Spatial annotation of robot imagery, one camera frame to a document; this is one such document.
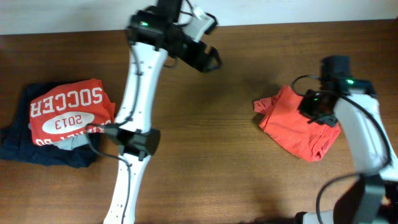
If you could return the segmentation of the orange soccer t-shirt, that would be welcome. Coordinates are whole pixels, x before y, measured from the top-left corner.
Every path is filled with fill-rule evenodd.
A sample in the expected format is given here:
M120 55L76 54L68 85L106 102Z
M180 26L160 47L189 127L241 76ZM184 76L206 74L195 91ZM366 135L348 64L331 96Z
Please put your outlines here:
M338 125L311 123L299 112L303 98L284 85L278 94L254 102L254 111L264 117L259 127L280 147L307 162L322 159L339 136Z

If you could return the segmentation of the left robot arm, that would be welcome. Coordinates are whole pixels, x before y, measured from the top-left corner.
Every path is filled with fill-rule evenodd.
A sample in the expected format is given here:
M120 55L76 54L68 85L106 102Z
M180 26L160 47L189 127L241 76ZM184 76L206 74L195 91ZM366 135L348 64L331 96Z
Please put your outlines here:
M199 72L217 70L218 51L201 41L218 25L217 18L198 6L190 6L190 20L179 24L181 1L158 1L137 11L126 27L129 73L121 107L106 135L118 146L118 174L105 223L134 223L136 202L160 131L152 126L152 106L159 76L168 57L179 59Z

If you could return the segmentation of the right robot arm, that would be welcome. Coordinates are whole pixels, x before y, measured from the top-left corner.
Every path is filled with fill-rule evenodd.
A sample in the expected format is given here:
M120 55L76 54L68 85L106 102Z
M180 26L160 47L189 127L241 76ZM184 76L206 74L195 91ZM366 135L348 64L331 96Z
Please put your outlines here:
M300 212L296 223L397 223L397 156L384 129L372 83L352 76L347 56L321 60L318 91L308 90L298 106L311 123L340 124L355 172L336 177L319 190L315 212ZM321 210L321 197L331 184L356 182L331 210Z

